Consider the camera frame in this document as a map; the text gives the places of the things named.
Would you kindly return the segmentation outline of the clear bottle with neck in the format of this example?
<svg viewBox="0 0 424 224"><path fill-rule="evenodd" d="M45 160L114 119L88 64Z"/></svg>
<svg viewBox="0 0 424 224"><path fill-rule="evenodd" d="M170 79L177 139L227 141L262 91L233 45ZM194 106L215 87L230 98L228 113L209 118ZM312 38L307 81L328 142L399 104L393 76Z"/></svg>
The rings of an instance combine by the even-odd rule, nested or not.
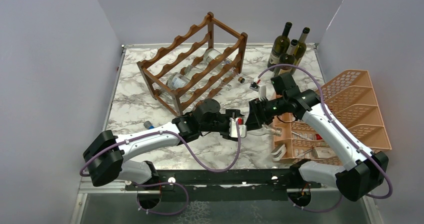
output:
<svg viewBox="0 0 424 224"><path fill-rule="evenodd" d="M222 79L211 85L203 94L200 95L199 99L204 100L207 98L215 97L222 90L231 90L231 85L225 83Z"/></svg>

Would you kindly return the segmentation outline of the green wine bottle white label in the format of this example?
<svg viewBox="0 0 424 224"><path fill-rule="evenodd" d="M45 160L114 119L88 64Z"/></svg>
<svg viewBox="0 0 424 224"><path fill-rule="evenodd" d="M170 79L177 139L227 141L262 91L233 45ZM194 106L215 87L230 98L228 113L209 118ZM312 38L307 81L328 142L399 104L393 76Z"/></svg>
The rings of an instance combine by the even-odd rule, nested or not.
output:
<svg viewBox="0 0 424 224"><path fill-rule="evenodd" d="M290 42L290 45L289 45L286 53L282 54L279 57L278 63L279 64L290 64L290 65L293 65L294 62L295 62L295 59L296 59L295 56L294 56L294 51L295 51L297 45L298 45L298 40L297 39L293 39ZM273 77L276 77L276 76L278 76L278 75L280 75L282 73L290 72L291 68L292 68L291 66L279 66L279 67L276 67L276 68L274 68L274 71L273 71Z"/></svg>

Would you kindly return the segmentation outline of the green wine bottle black cap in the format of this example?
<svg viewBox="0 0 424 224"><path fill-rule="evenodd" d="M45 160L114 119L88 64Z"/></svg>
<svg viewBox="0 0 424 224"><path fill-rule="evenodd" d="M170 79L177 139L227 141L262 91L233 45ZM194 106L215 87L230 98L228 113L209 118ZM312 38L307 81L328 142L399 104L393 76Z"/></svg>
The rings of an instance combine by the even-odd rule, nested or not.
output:
<svg viewBox="0 0 424 224"><path fill-rule="evenodd" d="M270 56L268 58L267 67L271 67L273 65L278 64L280 56L283 53L286 53L290 45L290 39L288 35L291 28L292 28L292 23L286 22L282 34L275 39L271 49Z"/></svg>

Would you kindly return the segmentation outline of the green wine bottle silver cap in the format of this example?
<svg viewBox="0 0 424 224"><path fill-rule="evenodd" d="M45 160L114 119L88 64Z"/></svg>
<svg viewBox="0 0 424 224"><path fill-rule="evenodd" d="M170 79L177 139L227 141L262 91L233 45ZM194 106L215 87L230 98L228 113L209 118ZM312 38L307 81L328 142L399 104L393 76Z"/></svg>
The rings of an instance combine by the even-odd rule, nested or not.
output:
<svg viewBox="0 0 424 224"><path fill-rule="evenodd" d="M294 66L299 66L299 64L302 60L302 57L304 56L304 54L307 50L306 49L306 47L307 47L306 39L307 39L309 32L310 32L310 28L305 27L302 30L302 33L301 33L301 35L298 39L298 44L297 44L296 50L294 52L294 57L295 57Z"/></svg>

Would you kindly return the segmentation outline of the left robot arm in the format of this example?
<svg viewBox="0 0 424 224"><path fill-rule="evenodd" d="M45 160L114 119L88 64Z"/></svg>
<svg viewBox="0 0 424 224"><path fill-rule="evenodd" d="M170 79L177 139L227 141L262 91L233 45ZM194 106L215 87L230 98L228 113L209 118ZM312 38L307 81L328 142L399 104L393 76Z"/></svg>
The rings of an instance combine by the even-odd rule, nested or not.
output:
<svg viewBox="0 0 424 224"><path fill-rule="evenodd" d="M115 180L132 181L144 189L152 189L158 174L150 161L134 162L138 155L165 147L187 145L204 132L217 132L228 140L237 142L247 135L243 115L238 109L220 112L220 104L206 99L193 111L175 117L162 126L142 132L117 136L111 130L102 131L83 152L85 165L80 171L90 177L95 187Z"/></svg>

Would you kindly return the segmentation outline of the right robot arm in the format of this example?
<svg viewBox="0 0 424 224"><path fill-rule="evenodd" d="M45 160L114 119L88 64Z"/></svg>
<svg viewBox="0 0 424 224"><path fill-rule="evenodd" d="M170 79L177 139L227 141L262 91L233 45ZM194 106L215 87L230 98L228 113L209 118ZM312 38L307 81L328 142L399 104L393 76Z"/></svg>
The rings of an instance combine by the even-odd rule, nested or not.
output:
<svg viewBox="0 0 424 224"><path fill-rule="evenodd" d="M272 85L278 98L256 98L248 103L247 130L270 124L275 116L292 113L312 127L335 152L342 165L320 164L312 160L300 161L289 173L289 183L300 188L307 182L336 187L350 201L363 196L387 199L394 188L386 174L389 163L383 152L374 152L358 140L330 112L313 90L301 92L288 73L273 77Z"/></svg>

